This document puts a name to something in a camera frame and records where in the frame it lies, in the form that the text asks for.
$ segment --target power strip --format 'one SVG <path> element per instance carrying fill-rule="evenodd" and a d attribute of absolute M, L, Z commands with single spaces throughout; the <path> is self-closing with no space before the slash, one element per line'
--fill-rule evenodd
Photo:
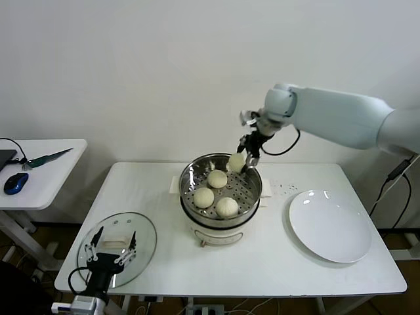
<path fill-rule="evenodd" d="M 224 305 L 195 304 L 187 308 L 186 315 L 224 315 Z"/>

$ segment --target black cable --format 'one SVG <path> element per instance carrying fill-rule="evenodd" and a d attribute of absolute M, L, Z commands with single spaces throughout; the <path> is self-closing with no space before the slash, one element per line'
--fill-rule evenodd
<path fill-rule="evenodd" d="M 402 216 L 404 215 L 404 213 L 406 212 L 407 208 L 408 208 L 408 204 L 410 203 L 410 199 L 411 199 L 411 193 L 413 192 L 412 187 L 411 187 L 411 182 L 408 179 L 406 174 L 402 175 L 403 178 L 406 180 L 407 185 L 408 185 L 408 198 L 407 198 L 407 202 L 406 205 L 404 206 L 404 209 L 402 210 L 400 216 L 398 217 L 397 221 L 394 223 L 394 225 L 392 226 L 392 228 L 395 228 L 395 226 L 400 222 Z"/>
<path fill-rule="evenodd" d="M 16 144 L 18 147 L 19 147 L 19 149 L 20 149 L 20 151 L 21 151 L 21 153 L 22 153 L 22 155 L 24 156 L 22 159 L 16 159 L 14 162 L 15 163 L 20 163 L 20 164 L 24 164 L 24 163 L 26 163 L 27 161 L 28 161 L 28 159 L 26 158 L 26 154 L 25 154 L 25 152 L 23 151 L 23 149 L 22 149 L 22 147 L 20 146 L 20 144 L 19 143 L 17 143 L 16 141 L 14 141 L 13 139 L 10 139 L 10 138 L 0 138 L 0 140 L 7 140 L 7 141 L 11 141 L 11 142 L 13 142 L 14 144 Z"/>
<path fill-rule="evenodd" d="M 288 153 L 288 151 L 290 151 L 291 149 L 293 149 L 293 147 L 296 145 L 296 143 L 299 141 L 299 139 L 301 138 L 301 131 L 299 130 L 299 129 L 296 129 L 296 131 L 297 131 L 297 138 L 296 138 L 296 140 L 294 141 L 294 143 L 288 148 L 288 149 L 286 149 L 286 150 L 284 150 L 283 152 L 280 152 L 280 153 L 270 153 L 270 152 L 267 152 L 266 150 L 264 150 L 264 148 L 263 148 L 263 146 L 261 146 L 261 150 L 265 153 L 265 154 L 268 154 L 268 155 L 270 155 L 270 156 L 282 156 L 283 154 L 286 154 L 286 153 Z"/>
<path fill-rule="evenodd" d="M 73 274 L 75 272 L 77 272 L 77 271 L 80 271 L 80 270 L 88 270 L 88 269 L 89 268 L 87 268 L 87 267 L 77 267 L 76 269 L 73 269 L 72 272 L 70 272 L 70 274 L 68 275 L 67 283 L 68 283 L 68 286 L 69 286 L 70 290 L 72 291 L 72 293 L 74 295 L 78 295 L 78 293 L 75 291 L 75 289 L 72 286 L 72 276 L 73 276 Z"/>
<path fill-rule="evenodd" d="M 369 213 L 369 216 L 370 216 L 370 217 L 372 216 L 372 214 L 373 214 L 374 210 L 376 209 L 376 206 L 378 205 L 378 203 L 377 203 L 377 202 L 378 202 L 378 200 L 381 198 L 382 193 L 383 193 L 383 189 L 385 188 L 385 185 L 386 185 L 388 182 L 390 182 L 390 180 L 387 178 L 387 179 L 384 181 L 384 183 L 382 184 L 381 189 L 380 189 L 380 191 L 379 191 L 378 198 L 376 198 L 376 200 L 375 200 L 375 204 L 373 205 L 373 207 L 372 207 L 372 209 L 371 209 L 371 211 L 370 211 L 370 213 Z"/>

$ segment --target floor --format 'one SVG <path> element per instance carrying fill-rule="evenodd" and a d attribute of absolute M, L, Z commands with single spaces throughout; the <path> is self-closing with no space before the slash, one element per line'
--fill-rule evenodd
<path fill-rule="evenodd" d="M 74 238 L 76 237 L 78 228 L 74 227 L 39 227 L 37 232 L 33 234 L 41 245 L 46 246 L 50 241 L 58 241 L 60 245 L 56 252 L 56 258 L 64 259 L 71 247 Z M 0 257 L 3 257 L 7 252 L 10 239 L 0 232 Z M 385 243 L 389 249 L 403 249 L 408 248 L 409 244 L 403 236 L 390 234 L 386 236 Z M 34 264 L 31 262 L 30 257 L 26 256 L 22 259 L 22 252 L 15 251 L 10 263 L 22 268 L 23 271 L 31 275 L 33 272 Z M 403 273 L 407 283 L 408 290 L 404 294 L 399 295 L 383 295 L 372 298 L 367 303 L 359 306 L 353 310 L 351 315 L 395 315 L 395 314 L 420 314 L 420 261 L 413 262 L 398 262 L 398 267 Z M 49 272 L 48 276 L 44 277 L 42 286 L 51 295 L 55 295 L 55 300 L 62 299 L 63 302 L 70 303 L 73 295 L 70 293 L 61 293 L 54 290 L 52 280 L 55 278 L 56 273 Z M 122 304 L 120 296 L 113 296 L 112 300 L 117 304 Z M 218 299 L 194 299 L 195 304 L 223 304 L 225 310 L 232 310 L 237 304 L 243 302 L 245 299 L 232 299 L 232 298 L 218 298 Z M 266 299 L 249 299 L 246 300 L 239 308 L 251 310 L 254 306 L 265 302 Z M 324 299 L 325 306 L 331 306 L 336 303 L 336 298 Z M 178 315 L 183 309 L 186 299 L 172 297 L 165 298 L 163 303 L 152 303 L 150 305 L 149 315 Z M 137 298 L 132 297 L 128 314 L 130 315 L 144 315 L 145 308 L 140 306 L 148 306 L 147 303 L 137 301 Z M 315 315 L 317 314 L 316 301 L 313 298 L 301 299 L 272 299 L 266 304 L 258 307 L 253 311 L 254 315 Z M 247 312 L 235 312 L 231 314 L 248 315 Z"/>

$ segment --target table leg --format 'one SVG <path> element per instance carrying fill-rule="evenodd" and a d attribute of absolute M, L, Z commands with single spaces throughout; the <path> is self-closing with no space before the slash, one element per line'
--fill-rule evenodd
<path fill-rule="evenodd" d="M 40 246 L 4 211 L 0 211 L 0 230 L 39 261 L 47 270 L 60 270 L 61 263 Z"/>
<path fill-rule="evenodd" d="M 7 214 L 21 225 L 28 233 L 35 233 L 36 226 L 32 224 L 29 215 L 25 211 L 7 211 Z"/>
<path fill-rule="evenodd" d="M 16 251 L 16 246 L 12 245 L 7 251 L 7 253 L 3 256 L 1 261 L 4 261 L 5 263 L 7 263 L 10 260 L 10 258 L 12 258 L 15 251 Z"/>
<path fill-rule="evenodd" d="M 356 307 L 370 300 L 374 295 L 362 295 L 359 297 L 344 297 L 337 304 L 327 309 L 322 315 L 345 315 Z"/>
<path fill-rule="evenodd" d="M 130 306 L 131 295 L 124 295 L 123 306 L 121 307 L 123 311 L 127 312 Z"/>
<path fill-rule="evenodd" d="M 411 244 L 410 249 L 391 249 L 390 253 L 395 261 L 420 261 L 420 241 L 412 233 L 405 234 Z"/>
<path fill-rule="evenodd" d="M 322 297 L 316 297 L 316 307 L 318 308 L 319 314 L 324 314 L 326 312 L 326 307 L 324 305 L 324 301 L 322 300 Z"/>
<path fill-rule="evenodd" d="M 105 314 L 107 315 L 127 315 L 125 311 L 123 311 L 118 305 L 110 300 L 108 305 L 105 306 Z"/>
<path fill-rule="evenodd" d="M 58 242 L 57 241 L 52 241 L 47 245 L 47 253 L 50 254 L 52 257 L 54 257 L 54 253 L 57 250 L 58 247 Z M 63 265 L 64 260 L 57 260 L 57 266 L 54 267 L 53 269 L 50 269 L 47 266 L 44 266 L 42 262 L 38 263 L 37 267 L 38 269 L 35 269 L 33 271 L 32 276 L 37 277 L 40 281 L 42 281 L 42 277 L 44 276 L 44 273 L 42 272 L 42 270 L 46 271 L 46 270 L 60 270 L 61 266 Z"/>

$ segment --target blue mouse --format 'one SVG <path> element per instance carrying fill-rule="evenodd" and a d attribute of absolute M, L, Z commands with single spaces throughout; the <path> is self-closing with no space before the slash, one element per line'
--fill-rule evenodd
<path fill-rule="evenodd" d="M 7 195 L 17 194 L 22 190 L 25 183 L 28 181 L 29 174 L 27 173 L 17 173 L 13 176 L 10 176 L 5 183 L 4 191 Z"/>

